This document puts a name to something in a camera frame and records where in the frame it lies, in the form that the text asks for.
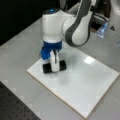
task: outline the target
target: black cable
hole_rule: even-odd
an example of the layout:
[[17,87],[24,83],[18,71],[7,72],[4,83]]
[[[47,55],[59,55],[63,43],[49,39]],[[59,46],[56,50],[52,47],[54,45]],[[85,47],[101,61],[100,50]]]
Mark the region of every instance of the black cable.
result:
[[104,17],[102,17],[102,16],[100,16],[100,15],[98,15],[98,14],[96,14],[96,13],[95,13],[95,15],[98,16],[98,17],[100,17],[100,18],[102,18],[104,21],[109,22],[109,21],[108,21],[107,19],[105,19]]

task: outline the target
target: gray table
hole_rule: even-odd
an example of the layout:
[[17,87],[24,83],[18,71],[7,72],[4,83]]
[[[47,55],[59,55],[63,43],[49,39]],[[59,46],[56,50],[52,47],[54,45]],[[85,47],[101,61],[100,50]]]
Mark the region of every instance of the gray table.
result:
[[[83,118],[27,74],[42,48],[41,19],[0,47],[0,81],[42,120]],[[120,46],[91,33],[78,49],[120,72]],[[109,89],[89,120],[119,120],[120,77]]]

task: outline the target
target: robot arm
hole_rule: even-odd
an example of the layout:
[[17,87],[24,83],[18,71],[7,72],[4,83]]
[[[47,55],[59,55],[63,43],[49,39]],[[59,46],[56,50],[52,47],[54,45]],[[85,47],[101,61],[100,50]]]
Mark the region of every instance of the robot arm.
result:
[[97,4],[98,0],[81,0],[74,23],[66,29],[66,24],[70,24],[71,18],[65,21],[63,31],[70,46],[83,45],[89,39],[90,24]]
[[98,1],[81,0],[76,16],[60,9],[49,9],[43,14],[44,45],[41,56],[43,60],[50,60],[52,72],[60,71],[63,65],[63,62],[59,63],[58,57],[58,52],[62,49],[63,34],[66,42],[73,47],[83,45],[89,39],[90,23]]

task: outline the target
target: tabletop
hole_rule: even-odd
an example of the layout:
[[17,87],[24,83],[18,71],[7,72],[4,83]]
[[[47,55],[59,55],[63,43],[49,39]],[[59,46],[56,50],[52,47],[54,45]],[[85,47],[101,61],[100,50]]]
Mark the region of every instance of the tabletop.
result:
[[[26,72],[40,58],[42,37],[39,19],[0,47],[0,81],[42,120],[84,120]],[[89,41],[78,49],[120,72],[119,45],[91,33]],[[88,120],[118,120],[119,90],[120,77]]]

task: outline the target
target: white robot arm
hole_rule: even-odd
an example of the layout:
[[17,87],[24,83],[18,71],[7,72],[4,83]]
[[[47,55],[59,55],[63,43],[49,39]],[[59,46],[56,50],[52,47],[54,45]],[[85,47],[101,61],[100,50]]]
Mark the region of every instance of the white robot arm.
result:
[[111,1],[111,15],[105,37],[118,43],[120,42],[120,0]]
[[73,47],[87,42],[91,20],[98,2],[99,0],[81,0],[76,16],[56,8],[44,12],[42,17],[44,45],[41,56],[43,60],[49,59],[51,63],[43,66],[44,73],[66,69],[65,62],[58,62],[63,37]]

